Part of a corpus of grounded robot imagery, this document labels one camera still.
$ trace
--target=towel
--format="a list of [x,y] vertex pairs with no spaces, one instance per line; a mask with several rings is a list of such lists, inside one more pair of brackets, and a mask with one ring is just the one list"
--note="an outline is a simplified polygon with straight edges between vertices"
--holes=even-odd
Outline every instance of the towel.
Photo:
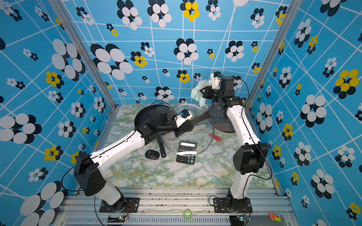
[[205,103],[206,103],[206,99],[202,97],[202,93],[200,92],[200,90],[202,90],[203,88],[205,88],[207,86],[211,86],[211,85],[212,85],[211,79],[201,80],[201,81],[199,81],[197,86],[192,89],[191,98],[195,99],[197,102],[199,102],[200,107],[205,106]]

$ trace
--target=mounting plate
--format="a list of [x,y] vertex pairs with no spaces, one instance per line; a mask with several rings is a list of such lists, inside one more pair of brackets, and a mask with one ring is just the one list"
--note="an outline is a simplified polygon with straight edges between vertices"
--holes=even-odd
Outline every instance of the mounting plate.
[[[245,207],[247,213],[252,213],[253,208],[251,207],[250,199],[245,198],[248,202],[247,206]],[[235,213],[231,212],[227,208],[227,200],[226,198],[213,198],[214,201],[214,211],[215,213]],[[237,213],[245,213],[245,209],[242,207]]]
[[[130,213],[137,213],[139,198],[125,198],[125,207],[119,213],[127,213],[128,212],[128,205],[130,205]],[[99,209],[100,213],[115,213],[113,211],[113,207],[110,206],[106,201],[102,200],[101,208]]]

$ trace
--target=green tape roll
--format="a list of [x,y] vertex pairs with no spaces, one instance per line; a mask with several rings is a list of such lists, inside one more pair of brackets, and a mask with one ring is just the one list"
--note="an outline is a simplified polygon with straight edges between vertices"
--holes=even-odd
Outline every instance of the green tape roll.
[[190,209],[185,209],[185,211],[184,211],[184,218],[185,218],[185,220],[191,220],[191,218],[192,218],[192,212],[191,212],[191,210]]

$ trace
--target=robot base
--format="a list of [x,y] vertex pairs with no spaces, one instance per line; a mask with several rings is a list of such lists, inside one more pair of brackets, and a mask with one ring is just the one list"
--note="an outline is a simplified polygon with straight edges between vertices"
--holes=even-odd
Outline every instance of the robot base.
[[250,199],[248,198],[231,200],[231,209],[228,208],[227,198],[213,198],[213,201],[214,201],[215,213],[245,213],[245,212],[252,213],[253,212]]
[[[137,213],[139,204],[139,198],[125,198],[125,207],[118,213]],[[99,209],[100,213],[115,213],[114,207],[109,205],[106,201],[102,200],[101,208]]]

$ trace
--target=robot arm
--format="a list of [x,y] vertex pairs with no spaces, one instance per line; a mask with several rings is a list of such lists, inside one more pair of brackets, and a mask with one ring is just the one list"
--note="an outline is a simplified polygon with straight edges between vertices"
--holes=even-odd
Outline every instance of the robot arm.
[[[212,86],[206,87],[201,92],[204,98],[221,104],[239,140],[240,148],[233,157],[237,172],[227,196],[229,208],[237,211],[246,205],[247,188],[251,181],[249,176],[263,167],[268,146],[260,142],[247,120],[243,103],[240,97],[235,96],[234,78],[220,77],[220,74],[220,72],[213,73]],[[174,132],[175,136],[179,137],[185,132],[192,131],[198,122],[211,117],[206,112],[189,120],[192,117],[190,111],[183,110],[176,115],[170,109],[165,109],[165,106],[163,108],[155,106],[152,111],[147,111],[148,109],[144,112],[147,118],[124,138],[90,155],[82,152],[77,157],[77,162],[80,163],[75,167],[74,176],[85,195],[98,196],[111,205],[114,211],[121,210],[125,206],[125,197],[101,175],[107,168],[131,151],[157,139],[160,132]]]

